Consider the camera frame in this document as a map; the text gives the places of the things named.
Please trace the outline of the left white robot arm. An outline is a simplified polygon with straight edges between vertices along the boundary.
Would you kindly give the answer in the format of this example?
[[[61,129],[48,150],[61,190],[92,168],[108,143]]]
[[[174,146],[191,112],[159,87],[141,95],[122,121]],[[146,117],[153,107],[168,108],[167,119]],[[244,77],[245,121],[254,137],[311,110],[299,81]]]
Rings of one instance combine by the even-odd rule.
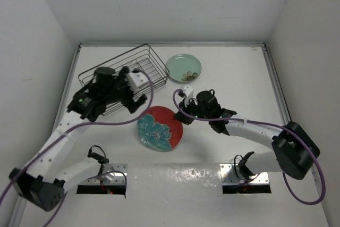
[[[140,69],[131,71],[124,66],[115,72],[109,67],[96,68],[92,79],[74,94],[60,123],[39,152],[23,168],[11,171],[5,190],[14,188],[20,197],[46,212],[54,209],[72,187],[93,178],[109,162],[90,153],[82,161],[60,170],[74,144],[89,126],[100,124],[97,119],[109,104],[120,103],[135,113],[145,102],[151,103],[153,98],[146,95],[134,100],[135,94],[149,85],[150,78]]]

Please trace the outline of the red and teal plate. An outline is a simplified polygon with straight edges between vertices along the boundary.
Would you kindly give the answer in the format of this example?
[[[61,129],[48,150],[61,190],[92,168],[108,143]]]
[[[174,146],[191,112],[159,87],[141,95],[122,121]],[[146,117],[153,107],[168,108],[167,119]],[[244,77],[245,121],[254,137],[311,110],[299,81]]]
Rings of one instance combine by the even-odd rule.
[[[137,121],[140,142],[157,152],[170,152],[180,143],[183,124],[174,119],[175,113],[167,107],[153,106]]]

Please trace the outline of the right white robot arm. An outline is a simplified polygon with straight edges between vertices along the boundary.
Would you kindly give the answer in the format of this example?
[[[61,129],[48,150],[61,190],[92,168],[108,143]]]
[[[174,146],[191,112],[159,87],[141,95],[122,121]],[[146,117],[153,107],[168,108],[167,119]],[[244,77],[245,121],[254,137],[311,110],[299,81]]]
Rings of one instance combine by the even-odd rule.
[[[218,134],[244,138],[268,147],[274,153],[273,166],[296,180],[302,180],[316,159],[320,149],[296,122],[286,125],[253,121],[238,116],[236,111],[222,108],[215,91],[204,90],[193,94],[190,86],[177,89],[173,97],[180,96],[175,106],[175,119],[185,125],[194,120],[207,122]]]

